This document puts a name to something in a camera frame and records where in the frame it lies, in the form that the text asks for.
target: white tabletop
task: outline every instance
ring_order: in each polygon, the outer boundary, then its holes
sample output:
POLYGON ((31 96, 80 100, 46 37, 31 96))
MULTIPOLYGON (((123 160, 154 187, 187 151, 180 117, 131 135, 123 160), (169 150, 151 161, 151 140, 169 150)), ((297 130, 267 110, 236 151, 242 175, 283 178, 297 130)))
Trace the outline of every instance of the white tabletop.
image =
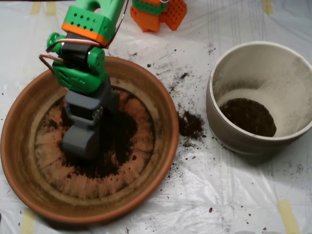
MULTIPOLYGON (((38 216, 33 225, 26 225, 31 219, 25 218, 26 206, 10 189, 0 168, 0 234, 122 234, 127 229, 129 234, 285 233, 277 208, 282 199, 290 201, 300 233, 312 232, 312 131, 268 161, 246 160, 212 139, 205 110, 209 73, 216 60, 236 44, 273 41, 312 62, 312 1, 186 3, 188 13, 175 32, 162 25, 159 33, 142 33, 128 11, 106 55, 131 60, 156 75, 181 113, 188 110, 201 115, 207 137, 192 141, 196 147, 186 149, 180 136, 170 177, 142 205, 110 224, 81 231, 47 224, 38 216), (184 73, 189 75, 178 83, 184 73)), ((61 24, 74 2, 57 2, 55 16, 47 16, 44 2, 39 13, 31 15, 33 4, 0 2, 1 129, 15 98, 47 69, 38 55, 44 53, 51 32, 62 33, 61 24)))

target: masking tape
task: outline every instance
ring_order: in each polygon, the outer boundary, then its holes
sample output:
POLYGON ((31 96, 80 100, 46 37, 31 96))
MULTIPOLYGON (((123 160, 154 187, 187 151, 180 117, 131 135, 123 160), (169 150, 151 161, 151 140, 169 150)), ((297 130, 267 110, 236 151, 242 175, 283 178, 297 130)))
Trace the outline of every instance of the masking tape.
POLYGON ((36 15, 39 13, 40 11, 40 7, 41 7, 41 2, 40 1, 36 1, 33 3, 33 6, 31 7, 31 11, 30 14, 31 15, 36 15))
POLYGON ((20 234, 33 234, 35 217, 35 213, 29 208, 24 209, 23 222, 21 224, 20 234))
POLYGON ((279 213, 281 214, 286 234, 300 234, 296 219, 293 215, 292 207, 288 200, 282 200, 277 203, 279 213))
POLYGON ((272 0, 262 0, 262 11, 269 16, 273 14, 272 0))
POLYGON ((56 14, 56 2, 47 1, 47 16, 55 16, 56 14))

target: clay pot saucer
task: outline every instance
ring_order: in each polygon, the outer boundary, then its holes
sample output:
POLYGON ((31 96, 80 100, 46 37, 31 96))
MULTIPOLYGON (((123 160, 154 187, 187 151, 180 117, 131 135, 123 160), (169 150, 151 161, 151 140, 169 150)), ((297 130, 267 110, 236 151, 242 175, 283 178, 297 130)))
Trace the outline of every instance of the clay pot saucer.
POLYGON ((136 122, 127 158, 106 152, 115 166, 112 173, 84 173, 62 152, 60 142, 69 127, 62 116, 66 90, 49 71, 21 92, 5 120, 5 176, 16 195, 45 218, 91 224, 122 216, 156 189, 175 157, 178 120, 166 88, 132 62, 106 57, 105 64, 121 96, 120 111, 136 122))

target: green robot part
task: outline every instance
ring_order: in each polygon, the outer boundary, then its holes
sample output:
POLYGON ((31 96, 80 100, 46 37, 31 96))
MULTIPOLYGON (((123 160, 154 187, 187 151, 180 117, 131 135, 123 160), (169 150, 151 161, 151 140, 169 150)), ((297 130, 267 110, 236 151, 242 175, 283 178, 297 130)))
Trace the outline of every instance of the green robot part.
POLYGON ((60 85, 87 95, 95 92, 108 77, 107 72, 103 69, 105 53, 102 49, 92 48, 87 63, 91 72, 67 67, 66 63, 59 61, 54 61, 52 67, 60 85))
POLYGON ((160 15, 162 11, 168 8, 168 2, 160 1, 160 5, 152 5, 147 2, 143 2, 141 0, 132 0, 132 5, 134 8, 153 14, 153 15, 160 15))
POLYGON ((62 29, 105 46, 114 36, 124 0, 77 0, 70 6, 62 29))

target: orange 3d printed part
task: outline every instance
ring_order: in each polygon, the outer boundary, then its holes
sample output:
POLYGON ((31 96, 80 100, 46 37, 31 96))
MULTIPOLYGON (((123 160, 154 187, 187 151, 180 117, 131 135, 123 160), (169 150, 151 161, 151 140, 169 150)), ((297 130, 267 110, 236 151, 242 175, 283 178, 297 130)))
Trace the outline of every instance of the orange 3d printed part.
POLYGON ((131 17, 143 32, 158 32, 164 22, 175 31, 187 13, 184 0, 132 0, 131 17))

